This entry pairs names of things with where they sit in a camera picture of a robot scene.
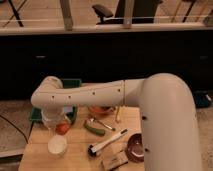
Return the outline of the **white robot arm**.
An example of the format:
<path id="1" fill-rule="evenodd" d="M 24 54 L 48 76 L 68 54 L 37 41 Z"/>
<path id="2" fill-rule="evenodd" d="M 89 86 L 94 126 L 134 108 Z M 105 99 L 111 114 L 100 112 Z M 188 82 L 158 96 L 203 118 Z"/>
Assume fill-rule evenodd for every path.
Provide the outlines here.
<path id="1" fill-rule="evenodd" d="M 193 95 L 174 74 L 77 88 L 65 88 L 59 78 L 48 76 L 32 93 L 31 103 L 46 118 L 67 106 L 137 107 L 145 171 L 203 171 Z"/>

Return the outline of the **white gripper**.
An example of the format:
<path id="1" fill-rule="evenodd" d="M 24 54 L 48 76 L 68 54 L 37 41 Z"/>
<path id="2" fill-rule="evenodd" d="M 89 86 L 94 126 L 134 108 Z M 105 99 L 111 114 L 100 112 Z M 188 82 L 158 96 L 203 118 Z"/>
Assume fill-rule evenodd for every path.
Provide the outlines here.
<path id="1" fill-rule="evenodd" d="M 61 109 L 42 110 L 41 116 L 43 124 L 51 130 L 54 130 L 59 124 L 69 122 L 68 117 Z"/>

